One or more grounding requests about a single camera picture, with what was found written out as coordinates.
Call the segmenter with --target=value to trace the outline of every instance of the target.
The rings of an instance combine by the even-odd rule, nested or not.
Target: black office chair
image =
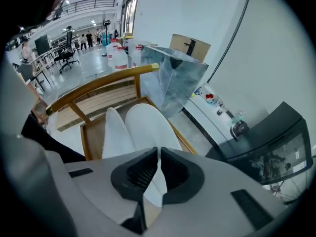
[[[24,81],[27,81],[27,80],[30,80],[31,82],[33,80],[36,80],[39,84],[39,86],[41,87],[42,91],[44,92],[44,88],[43,86],[40,84],[40,81],[38,80],[37,76],[40,74],[40,73],[43,73],[43,71],[37,73],[35,76],[33,75],[33,67],[30,65],[30,64],[21,64],[17,69],[16,71],[18,73],[21,73]]]
[[[73,50],[73,47],[72,47],[72,36],[73,36],[73,32],[72,32],[72,27],[69,26],[67,27],[67,40],[66,40],[66,46],[63,46],[61,47],[60,49],[57,50],[57,53],[58,53],[58,57],[56,57],[54,59],[54,61],[60,61],[60,60],[63,60],[65,61],[66,60],[66,63],[61,67],[61,69],[59,70],[59,73],[62,73],[62,70],[64,69],[65,66],[70,66],[71,63],[74,63],[74,62],[78,62],[79,64],[79,61],[78,60],[75,60],[75,61],[68,61],[68,59],[70,59],[71,57],[73,57],[75,51]]]

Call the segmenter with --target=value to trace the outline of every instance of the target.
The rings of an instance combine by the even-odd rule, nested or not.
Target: white bottle
[[[110,49],[110,54],[108,54],[108,57],[109,57],[109,55],[111,56],[111,59],[108,58],[108,65],[109,65],[110,68],[114,68],[113,55],[114,55],[114,53],[117,51],[117,48],[118,48],[118,46],[117,46],[117,45],[114,45],[114,46]]]
[[[118,39],[111,39],[110,41],[111,41],[111,43],[106,46],[106,49],[107,49],[107,54],[108,54],[108,60],[112,61],[112,55],[113,55],[114,47],[115,46],[119,47],[119,46],[122,46],[122,45],[119,43]]]
[[[120,71],[128,68],[128,57],[124,49],[126,47],[119,46],[117,51],[113,53],[113,63],[116,71]]]
[[[138,45],[136,50],[132,53],[132,68],[140,66],[142,58],[142,46]]]

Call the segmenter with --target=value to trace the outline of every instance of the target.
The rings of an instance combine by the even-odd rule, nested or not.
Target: screen
[[[250,155],[232,164],[261,184],[287,179],[307,166],[303,135],[300,133],[276,149]]]

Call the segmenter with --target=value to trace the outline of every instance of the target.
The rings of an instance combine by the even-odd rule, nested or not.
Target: black monitor
[[[220,160],[262,185],[286,180],[313,165],[306,121],[285,102],[238,140],[219,147]],[[212,152],[206,157],[212,158]]]
[[[35,40],[35,45],[39,55],[50,51],[50,40],[47,35],[39,37],[37,40]]]

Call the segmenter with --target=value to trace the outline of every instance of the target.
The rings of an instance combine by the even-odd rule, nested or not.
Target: cardboard box
[[[202,42],[200,40],[186,37],[183,35],[173,34],[169,48],[173,48],[173,49],[179,50],[183,53],[187,53],[188,49],[189,49],[188,45],[190,45],[191,40],[194,40],[196,42],[191,56],[193,58],[198,59],[200,62],[203,62],[206,55],[207,55],[209,48],[211,47],[210,44],[207,44],[207,43]]]

